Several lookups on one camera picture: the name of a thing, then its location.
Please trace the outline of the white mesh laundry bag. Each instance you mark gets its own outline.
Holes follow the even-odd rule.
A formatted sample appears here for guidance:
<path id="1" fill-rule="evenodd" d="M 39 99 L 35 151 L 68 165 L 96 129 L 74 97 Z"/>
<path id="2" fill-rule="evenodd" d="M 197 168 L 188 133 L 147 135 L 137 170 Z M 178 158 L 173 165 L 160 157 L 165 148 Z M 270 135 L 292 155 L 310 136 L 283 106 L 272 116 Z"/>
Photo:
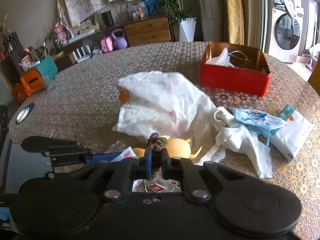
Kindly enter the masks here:
<path id="1" fill-rule="evenodd" d="M 179 72 L 139 72 L 122 77 L 118 87 L 129 93 L 114 131 L 149 139 L 152 133 L 191 139 L 195 149 L 209 151 L 217 131 L 210 97 Z"/>

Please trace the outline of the white drawstring mesh pouch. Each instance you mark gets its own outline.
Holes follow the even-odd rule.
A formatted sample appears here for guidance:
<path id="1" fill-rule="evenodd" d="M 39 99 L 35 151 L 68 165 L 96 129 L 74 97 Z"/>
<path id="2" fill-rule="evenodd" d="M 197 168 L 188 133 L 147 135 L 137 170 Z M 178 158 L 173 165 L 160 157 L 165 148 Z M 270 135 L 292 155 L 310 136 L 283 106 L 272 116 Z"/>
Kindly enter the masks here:
<path id="1" fill-rule="evenodd" d="M 206 61 L 206 64 L 240 68 L 249 63 L 249 58 L 240 50 L 229 51 L 224 48 L 219 56 L 211 57 Z"/>

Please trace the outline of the teal storage box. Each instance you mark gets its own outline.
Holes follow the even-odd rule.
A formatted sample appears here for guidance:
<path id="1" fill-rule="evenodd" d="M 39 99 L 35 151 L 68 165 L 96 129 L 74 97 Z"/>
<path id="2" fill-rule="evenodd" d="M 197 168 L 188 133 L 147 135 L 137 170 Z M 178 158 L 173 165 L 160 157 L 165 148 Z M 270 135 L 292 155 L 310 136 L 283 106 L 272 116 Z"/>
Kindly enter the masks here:
<path id="1" fill-rule="evenodd" d="M 58 72 L 55 61 L 50 55 L 42 58 L 36 65 L 32 66 L 32 68 L 36 68 L 42 76 L 48 76 L 52 79 L 55 79 Z"/>

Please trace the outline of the red metal tin box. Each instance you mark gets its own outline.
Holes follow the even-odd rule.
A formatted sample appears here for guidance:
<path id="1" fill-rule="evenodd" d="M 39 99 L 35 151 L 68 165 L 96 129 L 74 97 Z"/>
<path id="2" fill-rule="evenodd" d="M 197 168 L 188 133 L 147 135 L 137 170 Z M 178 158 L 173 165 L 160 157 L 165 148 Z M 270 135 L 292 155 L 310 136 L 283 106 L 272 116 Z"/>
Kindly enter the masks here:
<path id="1" fill-rule="evenodd" d="M 235 54 L 232 66 L 210 64 L 224 49 Z M 263 52 L 254 47 L 210 41 L 200 59 L 200 85 L 247 94 L 265 96 L 271 81 L 271 71 Z"/>

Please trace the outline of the brown knitted small toy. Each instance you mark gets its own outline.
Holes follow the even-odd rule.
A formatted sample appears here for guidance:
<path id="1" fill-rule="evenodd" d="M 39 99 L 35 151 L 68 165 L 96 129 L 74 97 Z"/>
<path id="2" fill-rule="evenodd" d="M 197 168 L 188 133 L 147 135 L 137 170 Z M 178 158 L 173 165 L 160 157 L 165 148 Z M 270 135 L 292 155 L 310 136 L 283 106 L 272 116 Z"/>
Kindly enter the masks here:
<path id="1" fill-rule="evenodd" d="M 168 144 L 165 137 L 160 137 L 158 133 L 152 133 L 148 139 L 147 147 L 151 150 L 151 178 L 154 183 L 160 174 L 162 165 L 162 150 Z"/>

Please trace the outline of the white washing machine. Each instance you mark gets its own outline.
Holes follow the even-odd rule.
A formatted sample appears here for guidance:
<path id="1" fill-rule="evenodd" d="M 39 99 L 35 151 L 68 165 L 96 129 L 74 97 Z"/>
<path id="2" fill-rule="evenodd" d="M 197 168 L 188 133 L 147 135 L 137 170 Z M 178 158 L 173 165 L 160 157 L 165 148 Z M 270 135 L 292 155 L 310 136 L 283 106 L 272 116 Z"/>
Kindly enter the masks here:
<path id="1" fill-rule="evenodd" d="M 297 8 L 292 18 L 283 0 L 267 0 L 267 31 L 265 52 L 276 59 L 293 63 L 296 61 L 302 37 L 304 9 Z"/>

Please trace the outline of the dark blue oval object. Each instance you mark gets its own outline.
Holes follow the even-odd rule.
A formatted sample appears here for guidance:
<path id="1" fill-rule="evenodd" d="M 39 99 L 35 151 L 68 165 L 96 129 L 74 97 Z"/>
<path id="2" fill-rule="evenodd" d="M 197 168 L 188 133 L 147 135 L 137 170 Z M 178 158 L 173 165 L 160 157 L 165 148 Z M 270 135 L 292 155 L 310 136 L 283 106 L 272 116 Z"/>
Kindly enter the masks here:
<path id="1" fill-rule="evenodd" d="M 32 102 L 29 105 L 27 105 L 24 109 L 22 109 L 16 117 L 16 124 L 22 123 L 26 119 L 26 117 L 33 111 L 34 107 L 35 103 Z"/>

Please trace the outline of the wooden drawer cabinet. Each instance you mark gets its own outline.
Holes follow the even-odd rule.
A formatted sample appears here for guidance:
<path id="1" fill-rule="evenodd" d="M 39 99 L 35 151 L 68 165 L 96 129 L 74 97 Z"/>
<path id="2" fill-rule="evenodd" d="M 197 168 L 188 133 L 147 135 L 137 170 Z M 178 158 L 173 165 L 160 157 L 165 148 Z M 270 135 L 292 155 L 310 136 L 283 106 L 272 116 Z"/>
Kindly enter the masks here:
<path id="1" fill-rule="evenodd" d="M 130 23 L 124 26 L 124 30 L 130 47 L 172 41 L 167 16 Z"/>

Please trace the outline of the yellow curtain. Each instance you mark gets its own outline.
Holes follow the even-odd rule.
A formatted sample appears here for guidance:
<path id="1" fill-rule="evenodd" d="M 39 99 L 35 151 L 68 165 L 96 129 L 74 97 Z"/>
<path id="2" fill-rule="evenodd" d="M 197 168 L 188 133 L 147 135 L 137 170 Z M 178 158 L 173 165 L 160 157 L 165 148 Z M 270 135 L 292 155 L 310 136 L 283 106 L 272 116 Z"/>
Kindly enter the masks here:
<path id="1" fill-rule="evenodd" d="M 245 24 L 242 0 L 224 0 L 225 41 L 245 44 Z"/>

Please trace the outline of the tan leather chair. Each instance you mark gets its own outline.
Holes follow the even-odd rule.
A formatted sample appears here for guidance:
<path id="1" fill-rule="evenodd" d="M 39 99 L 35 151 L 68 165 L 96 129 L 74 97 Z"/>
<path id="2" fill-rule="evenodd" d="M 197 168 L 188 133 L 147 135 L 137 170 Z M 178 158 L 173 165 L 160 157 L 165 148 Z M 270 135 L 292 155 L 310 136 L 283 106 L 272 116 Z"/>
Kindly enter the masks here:
<path id="1" fill-rule="evenodd" d="M 308 79 L 308 83 L 320 94 L 320 59 L 318 59 L 317 65 Z"/>

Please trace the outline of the orange storage box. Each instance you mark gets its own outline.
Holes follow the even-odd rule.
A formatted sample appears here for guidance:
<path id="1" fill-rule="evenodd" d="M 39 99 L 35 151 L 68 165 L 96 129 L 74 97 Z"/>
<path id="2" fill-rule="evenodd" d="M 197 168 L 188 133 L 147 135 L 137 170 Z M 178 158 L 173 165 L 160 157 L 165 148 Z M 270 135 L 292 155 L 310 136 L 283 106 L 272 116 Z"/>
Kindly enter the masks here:
<path id="1" fill-rule="evenodd" d="M 11 90 L 11 94 L 17 103 L 22 104 L 29 96 L 44 89 L 43 77 L 35 67 L 24 72 Z"/>

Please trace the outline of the pink toy bag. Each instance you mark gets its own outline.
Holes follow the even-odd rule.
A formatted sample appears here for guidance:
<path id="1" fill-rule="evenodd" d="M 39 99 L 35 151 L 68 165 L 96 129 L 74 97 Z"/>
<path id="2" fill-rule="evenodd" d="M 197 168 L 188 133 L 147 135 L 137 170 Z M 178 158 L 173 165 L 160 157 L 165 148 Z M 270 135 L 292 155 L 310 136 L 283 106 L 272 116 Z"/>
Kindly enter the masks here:
<path id="1" fill-rule="evenodd" d="M 100 41 L 101 50 L 103 53 L 112 52 L 113 47 L 113 39 L 109 36 L 104 36 L 103 39 Z"/>

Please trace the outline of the white knit cloth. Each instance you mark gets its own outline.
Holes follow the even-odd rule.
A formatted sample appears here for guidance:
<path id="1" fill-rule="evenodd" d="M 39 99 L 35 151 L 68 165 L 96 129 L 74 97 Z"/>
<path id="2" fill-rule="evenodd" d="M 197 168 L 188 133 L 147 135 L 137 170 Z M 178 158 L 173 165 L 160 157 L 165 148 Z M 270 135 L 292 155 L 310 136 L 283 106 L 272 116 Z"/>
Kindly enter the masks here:
<path id="1" fill-rule="evenodd" d="M 246 155 L 251 161 L 259 178 L 272 178 L 271 149 L 260 142 L 258 135 L 251 132 L 224 107 L 217 107 L 211 113 L 211 123 L 217 135 L 215 145 L 204 155 L 197 165 L 207 161 L 218 163 L 226 157 L 226 151 Z"/>

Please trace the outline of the blue cartoon face mask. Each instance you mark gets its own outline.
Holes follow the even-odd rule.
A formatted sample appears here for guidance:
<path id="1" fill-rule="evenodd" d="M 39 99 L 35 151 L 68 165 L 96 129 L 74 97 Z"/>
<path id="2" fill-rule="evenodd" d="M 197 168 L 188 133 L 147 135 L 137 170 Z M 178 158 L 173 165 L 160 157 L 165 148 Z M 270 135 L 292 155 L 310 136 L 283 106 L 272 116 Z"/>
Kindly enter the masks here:
<path id="1" fill-rule="evenodd" d="M 287 125 L 285 120 L 256 109 L 233 108 L 232 113 L 235 119 L 244 124 L 249 131 L 262 134 L 265 137 L 266 146 L 269 146 L 272 131 Z"/>

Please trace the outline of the yellow plush toy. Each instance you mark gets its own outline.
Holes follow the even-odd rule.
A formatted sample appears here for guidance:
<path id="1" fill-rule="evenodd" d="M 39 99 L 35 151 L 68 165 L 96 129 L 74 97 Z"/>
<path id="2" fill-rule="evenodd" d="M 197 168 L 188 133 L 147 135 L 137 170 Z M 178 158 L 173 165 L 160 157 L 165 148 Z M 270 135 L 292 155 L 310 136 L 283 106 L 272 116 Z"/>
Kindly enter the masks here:
<path id="1" fill-rule="evenodd" d="M 181 139 L 181 138 L 172 138 L 168 135 L 161 135 L 160 137 L 165 137 L 168 140 L 166 149 L 170 157 L 182 157 L 186 159 L 195 159 L 202 150 L 202 146 L 194 153 L 191 152 L 191 139 Z M 146 144 L 139 144 L 137 147 L 142 149 L 147 149 Z"/>

